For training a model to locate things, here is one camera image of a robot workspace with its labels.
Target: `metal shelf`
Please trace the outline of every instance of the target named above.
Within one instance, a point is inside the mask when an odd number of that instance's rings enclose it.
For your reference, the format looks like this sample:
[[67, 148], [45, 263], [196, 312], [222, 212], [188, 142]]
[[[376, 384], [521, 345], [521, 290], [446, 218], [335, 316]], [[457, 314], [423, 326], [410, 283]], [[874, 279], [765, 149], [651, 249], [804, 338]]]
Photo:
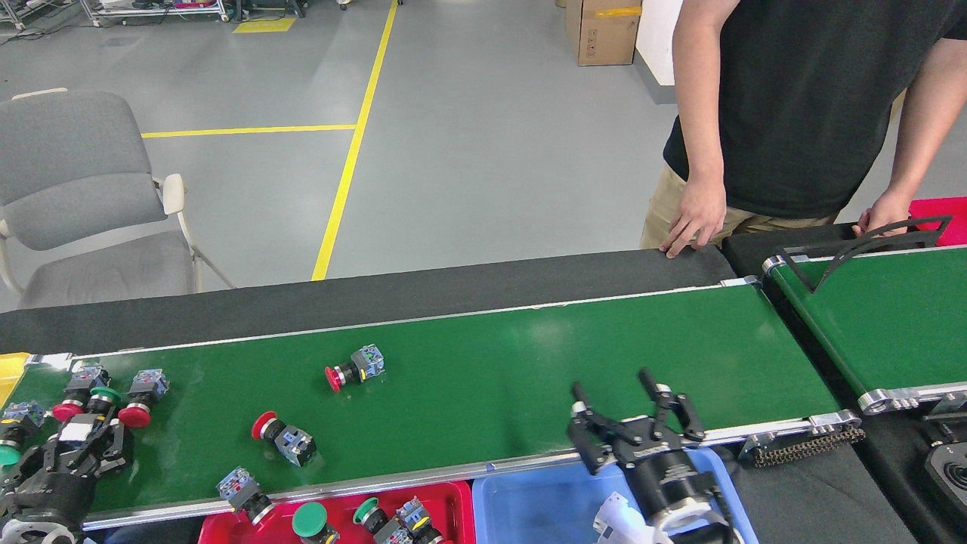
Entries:
[[57, 5], [55, 5], [53, 2], [40, 2], [33, 6], [27, 6], [24, 4], [20, 8], [15, 8], [15, 4], [11, 0], [0, 0], [0, 5], [3, 7], [3, 10], [0, 11], [0, 22], [12, 22], [17, 30], [23, 30], [27, 28], [27, 25], [23, 22], [24, 17], [48, 6], [60, 7], [71, 3], [72, 0], [68, 0], [67, 2]]
[[101, 21], [105, 18], [150, 17], [164, 15], [216, 14], [219, 16], [222, 22], [228, 22], [228, 13], [225, 11], [225, 6], [221, 0], [215, 0], [215, 3], [211, 6], [200, 8], [175, 8], [171, 6], [167, 8], [158, 7], [144, 10], [137, 8], [106, 8], [98, 0], [79, 1], [80, 5], [84, 8], [84, 13], [87, 14], [87, 18], [91, 19], [91, 23], [97, 27], [101, 27]]

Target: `green push button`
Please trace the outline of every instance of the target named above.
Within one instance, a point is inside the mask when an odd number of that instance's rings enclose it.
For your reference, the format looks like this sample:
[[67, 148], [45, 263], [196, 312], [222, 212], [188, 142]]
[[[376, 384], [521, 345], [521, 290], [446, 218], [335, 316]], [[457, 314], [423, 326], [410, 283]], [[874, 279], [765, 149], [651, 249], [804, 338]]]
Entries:
[[16, 465], [20, 460], [20, 452], [10, 446], [0, 446], [0, 465]]
[[326, 527], [329, 514], [326, 507], [318, 502], [307, 502], [296, 510], [292, 516], [292, 530], [299, 536], [309, 538]]
[[101, 395], [102, 397], [107, 397], [115, 405], [121, 403], [121, 393], [118, 393], [110, 387], [95, 387], [91, 389], [91, 396]]
[[376, 497], [370, 497], [366, 500], [366, 502], [360, 504], [360, 507], [356, 509], [356, 513], [353, 514], [353, 523], [356, 525], [361, 525], [363, 523], [363, 518], [366, 516], [369, 510], [375, 508], [376, 504], [378, 503], [379, 499]]

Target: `hand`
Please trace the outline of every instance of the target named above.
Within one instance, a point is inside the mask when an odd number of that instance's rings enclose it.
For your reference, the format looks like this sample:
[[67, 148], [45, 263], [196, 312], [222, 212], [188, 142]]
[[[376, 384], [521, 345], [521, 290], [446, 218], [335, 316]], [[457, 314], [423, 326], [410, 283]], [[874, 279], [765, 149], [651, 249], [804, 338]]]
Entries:
[[689, 242], [694, 250], [701, 249], [722, 230], [724, 221], [725, 186], [721, 176], [692, 175], [685, 184], [668, 237], [659, 249], [668, 258], [677, 256]]
[[[873, 207], [866, 208], [866, 211], [860, 215], [860, 219], [853, 225], [853, 234], [859, 238], [871, 230], [897, 221], [906, 221], [909, 217], [910, 198], [886, 192], [873, 202]], [[896, 236], [904, 232], [906, 232], [905, 228], [895, 228], [880, 236]]]

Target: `person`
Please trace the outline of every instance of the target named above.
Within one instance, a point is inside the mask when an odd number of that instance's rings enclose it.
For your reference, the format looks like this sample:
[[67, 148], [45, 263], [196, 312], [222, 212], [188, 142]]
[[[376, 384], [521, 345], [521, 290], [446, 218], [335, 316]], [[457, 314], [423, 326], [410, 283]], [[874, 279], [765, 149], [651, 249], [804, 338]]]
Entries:
[[642, 249], [831, 223], [906, 89], [893, 174], [859, 236], [907, 219], [967, 102], [967, 1], [685, 0], [672, 57], [679, 117]]

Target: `khaki pants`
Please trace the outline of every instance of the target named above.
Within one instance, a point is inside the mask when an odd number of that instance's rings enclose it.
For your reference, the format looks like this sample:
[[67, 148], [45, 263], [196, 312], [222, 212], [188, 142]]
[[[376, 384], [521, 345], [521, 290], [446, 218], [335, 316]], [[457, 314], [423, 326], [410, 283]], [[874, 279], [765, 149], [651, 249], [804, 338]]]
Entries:
[[[641, 243], [639, 245], [641, 249], [656, 249], [668, 237], [671, 220], [675, 218], [675, 214], [678, 212], [678, 203], [682, 200], [684, 190], [685, 180], [676, 174], [670, 166], [665, 165], [661, 170], [659, 186], [648, 202], [648, 215], [645, 217], [645, 227], [641, 232]], [[835, 220], [836, 215], [838, 214], [820, 219], [781, 219], [757, 215], [735, 208], [725, 208], [725, 222], [722, 225], [722, 230], [709, 243], [720, 246], [722, 238], [730, 234], [829, 225]]]

